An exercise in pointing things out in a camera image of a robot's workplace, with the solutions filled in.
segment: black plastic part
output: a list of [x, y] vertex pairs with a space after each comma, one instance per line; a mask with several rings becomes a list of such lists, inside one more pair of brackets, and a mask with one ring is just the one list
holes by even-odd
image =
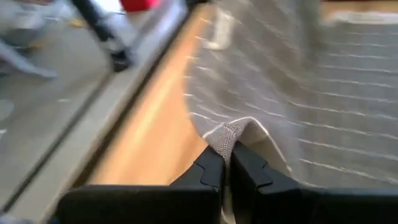
[[398, 223], [398, 190], [304, 187], [239, 142], [231, 189], [237, 224]]
[[224, 162], [210, 147], [170, 186], [89, 185], [67, 192], [54, 223], [219, 224]]
[[133, 64], [129, 49], [122, 43], [121, 39], [102, 20], [97, 8], [91, 0], [70, 0], [79, 10], [81, 16], [93, 29], [101, 41], [104, 51], [109, 54], [114, 72], [121, 72]]

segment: red object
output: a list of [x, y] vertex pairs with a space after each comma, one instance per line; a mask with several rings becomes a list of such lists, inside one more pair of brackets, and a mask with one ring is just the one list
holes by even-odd
[[126, 12], [137, 12], [153, 9], [161, 0], [120, 0]]

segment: gray floor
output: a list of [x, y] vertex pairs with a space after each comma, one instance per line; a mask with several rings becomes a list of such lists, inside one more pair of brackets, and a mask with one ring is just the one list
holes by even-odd
[[[112, 14], [108, 16], [107, 22], [129, 44], [154, 14], [156, 11], [129, 17]], [[175, 29], [180, 19], [176, 20], [174, 16], [172, 19], [171, 23], [175, 24], [172, 27]], [[157, 25], [155, 28], [161, 30], [162, 27], [168, 26]], [[165, 42], [170, 36], [170, 32], [159, 34], [158, 37], [149, 39], [151, 45], [160, 47], [159, 43]], [[88, 30], [70, 27], [67, 21], [58, 21], [48, 28], [45, 39], [48, 40], [47, 45], [35, 51], [30, 59], [38, 66], [56, 71], [57, 78], [44, 80], [17, 73], [0, 77], [0, 106], [3, 106], [0, 109], [0, 205], [4, 205], [38, 160], [52, 147], [103, 80], [110, 81], [111, 89], [105, 90], [105, 93], [110, 93], [101, 96], [103, 102], [108, 101], [109, 108], [113, 108], [115, 102], [119, 103], [120, 97], [125, 97], [125, 94], [113, 94], [114, 92], [130, 91], [126, 86], [114, 89], [116, 86], [112, 86], [112, 78], [109, 79], [111, 71], [107, 58]], [[156, 54], [159, 49], [149, 48], [148, 52]], [[85, 117], [91, 123], [101, 123], [110, 116], [92, 114], [91, 117], [91, 113]], [[87, 129], [86, 133], [83, 131], [81, 138], [84, 135], [88, 139], [92, 138], [94, 131], [98, 130]], [[74, 154], [63, 159], [74, 160]]]

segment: gray striped fabric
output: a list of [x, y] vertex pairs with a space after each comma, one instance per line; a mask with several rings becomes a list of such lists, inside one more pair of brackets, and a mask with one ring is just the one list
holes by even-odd
[[[318, 5], [221, 3], [234, 17], [231, 40], [192, 58], [192, 122], [227, 165], [240, 140], [303, 184], [397, 187], [398, 24], [321, 27]], [[228, 186], [225, 199], [229, 215]]]

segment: wooden surface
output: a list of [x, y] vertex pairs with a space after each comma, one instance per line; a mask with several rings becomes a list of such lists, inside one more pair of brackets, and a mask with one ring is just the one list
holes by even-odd
[[[398, 2], [325, 2], [322, 13], [337, 10], [398, 12]], [[162, 60], [143, 98], [128, 115], [93, 175], [93, 184], [169, 184], [184, 173], [206, 147], [189, 121], [183, 102], [183, 75], [195, 38], [212, 13], [202, 5]]]

